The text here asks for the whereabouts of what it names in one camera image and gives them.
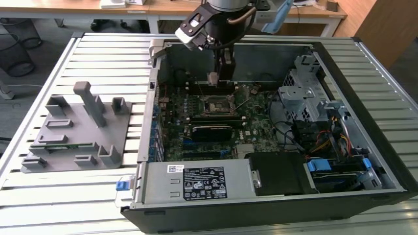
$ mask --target mesh trash bin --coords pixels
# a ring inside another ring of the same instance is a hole
[[[0,18],[0,24],[8,33],[19,36],[21,43],[26,49],[35,48],[42,44],[42,39],[31,19]]]
[[[34,61],[15,34],[0,34],[0,68],[12,77],[21,77],[35,69]]]

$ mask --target green circuit board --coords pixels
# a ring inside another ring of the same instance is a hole
[[[280,151],[268,115],[274,91],[258,92],[257,88],[257,85],[241,85],[232,95],[190,95],[185,87],[166,88],[174,95],[161,99],[165,161],[236,159],[236,146],[240,144],[253,144],[254,152]],[[245,126],[233,129],[233,137],[228,141],[197,143],[191,139],[193,126],[187,118],[210,115],[245,117]]]

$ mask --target wooden desk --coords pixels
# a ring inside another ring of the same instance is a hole
[[[146,5],[101,9],[99,0],[0,0],[0,17],[149,20],[151,33],[159,33],[159,20],[185,20],[198,3],[187,0],[149,0]],[[326,24],[322,36],[333,36],[346,13],[313,6],[292,9],[286,23]]]
[[[326,0],[320,0],[320,3],[325,5]],[[158,20],[185,20],[186,16],[194,12],[198,6],[198,2],[189,0],[153,0],[150,2],[150,25]],[[298,9],[292,9],[285,22],[325,24],[326,27],[321,36],[332,37],[341,20],[346,17],[348,14],[341,8],[338,12],[333,12],[306,6],[300,7],[300,14]]]

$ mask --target gray stand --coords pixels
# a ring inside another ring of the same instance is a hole
[[[50,114],[22,162],[22,172],[111,169],[122,165],[133,104],[122,97],[102,103],[90,83],[74,86],[85,104],[69,104],[62,96],[47,103]]]

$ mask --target white sticker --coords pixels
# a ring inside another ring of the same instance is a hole
[[[129,13],[145,14],[145,13],[146,13],[146,11],[129,11]]]
[[[167,173],[182,173],[185,169],[185,165],[169,165]]]

